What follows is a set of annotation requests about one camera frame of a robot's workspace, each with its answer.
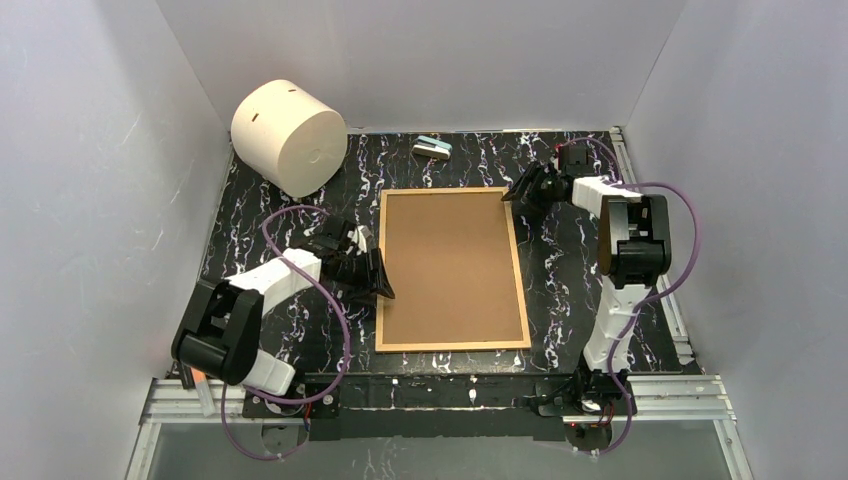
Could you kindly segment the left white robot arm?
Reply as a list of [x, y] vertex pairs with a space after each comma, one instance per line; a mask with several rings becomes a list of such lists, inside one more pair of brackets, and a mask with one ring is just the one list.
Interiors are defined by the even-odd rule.
[[172, 341], [172, 358], [227, 385], [283, 397], [295, 369], [261, 349], [262, 322], [302, 291], [326, 293], [325, 280], [342, 285], [354, 299], [395, 296], [369, 230], [330, 216], [258, 267], [224, 279], [199, 279]]

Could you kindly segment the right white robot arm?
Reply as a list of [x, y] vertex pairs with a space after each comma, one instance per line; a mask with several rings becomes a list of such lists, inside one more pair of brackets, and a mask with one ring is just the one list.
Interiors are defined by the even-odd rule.
[[501, 200], [538, 210], [564, 202], [597, 218], [602, 292], [582, 357], [591, 372], [626, 370], [637, 313], [672, 261], [666, 197], [613, 183], [596, 172], [585, 146], [569, 142], [553, 160], [531, 162]]

